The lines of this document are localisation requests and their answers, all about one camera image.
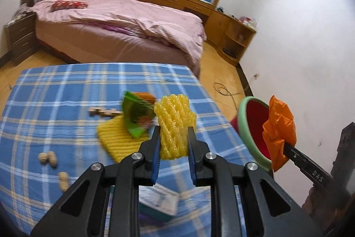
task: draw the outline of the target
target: pink blanket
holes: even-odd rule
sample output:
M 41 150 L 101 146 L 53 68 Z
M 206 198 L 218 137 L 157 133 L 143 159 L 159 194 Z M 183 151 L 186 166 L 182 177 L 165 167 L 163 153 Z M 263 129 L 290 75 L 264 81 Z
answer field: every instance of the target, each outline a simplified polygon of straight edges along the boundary
M 43 0 L 32 7 L 39 20 L 50 23 L 99 21 L 129 27 L 167 40 L 186 52 L 194 64 L 202 56 L 205 30 L 202 20 L 191 13 L 137 0 L 72 0 L 86 2 L 89 6 L 51 12 L 55 1 Z

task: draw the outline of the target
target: tile floor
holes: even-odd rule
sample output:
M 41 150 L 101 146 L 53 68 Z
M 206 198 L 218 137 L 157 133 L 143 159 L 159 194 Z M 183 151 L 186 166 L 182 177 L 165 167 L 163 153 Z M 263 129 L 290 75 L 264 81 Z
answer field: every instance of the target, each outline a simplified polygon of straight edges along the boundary
M 235 67 L 225 62 L 209 44 L 204 44 L 204 53 L 201 59 L 201 76 L 200 82 L 206 88 L 210 96 L 215 100 L 221 112 L 231 120 L 235 114 L 235 106 L 231 97 L 218 94 L 213 83 L 219 82 L 224 84 L 231 93 L 243 90 Z M 24 60 L 17 67 L 11 62 L 0 68 L 0 115 L 4 110 L 6 101 L 11 92 L 11 88 L 15 85 L 18 76 L 22 70 L 34 67 L 56 66 L 65 64 L 63 61 L 45 53 L 38 51 L 28 59 Z M 245 95 L 235 96 L 237 105 Z

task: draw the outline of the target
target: green rim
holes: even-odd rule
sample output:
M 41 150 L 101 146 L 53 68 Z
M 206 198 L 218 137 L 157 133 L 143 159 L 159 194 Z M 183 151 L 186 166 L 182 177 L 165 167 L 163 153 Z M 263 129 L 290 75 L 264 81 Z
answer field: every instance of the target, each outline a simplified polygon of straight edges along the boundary
M 266 171 L 271 169 L 271 160 L 266 158 L 255 145 L 254 139 L 251 136 L 248 120 L 246 117 L 246 106 L 249 101 L 256 101 L 262 104 L 264 107 L 269 109 L 269 105 L 263 102 L 262 100 L 255 97 L 246 97 L 242 99 L 239 108 L 238 108 L 238 130 L 239 136 L 243 140 L 245 146 L 248 148 L 251 155 L 254 157 L 255 161 Z

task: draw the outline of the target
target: trash can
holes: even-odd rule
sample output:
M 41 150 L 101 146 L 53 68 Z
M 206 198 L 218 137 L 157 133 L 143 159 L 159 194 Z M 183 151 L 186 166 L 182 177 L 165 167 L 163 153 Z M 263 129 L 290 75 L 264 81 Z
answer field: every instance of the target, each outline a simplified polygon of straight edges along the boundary
M 242 99 L 237 116 L 230 122 L 251 155 L 266 171 L 272 171 L 271 157 L 263 139 L 263 124 L 269 119 L 269 105 L 255 97 Z

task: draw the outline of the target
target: orange object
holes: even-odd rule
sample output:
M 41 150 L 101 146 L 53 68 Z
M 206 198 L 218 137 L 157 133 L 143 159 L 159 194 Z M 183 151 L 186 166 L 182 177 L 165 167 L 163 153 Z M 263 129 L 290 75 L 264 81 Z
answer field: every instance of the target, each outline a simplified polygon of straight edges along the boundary
M 153 96 L 150 93 L 144 92 L 144 93 L 133 93 L 133 94 L 135 94 L 137 97 L 143 100 L 146 100 L 147 102 L 150 102 L 152 105 L 154 105 L 154 103 L 156 102 L 155 96 Z
M 284 102 L 272 96 L 269 102 L 269 119 L 263 124 L 263 138 L 271 156 L 274 172 L 289 159 L 284 152 L 285 142 L 296 145 L 296 127 L 293 114 Z

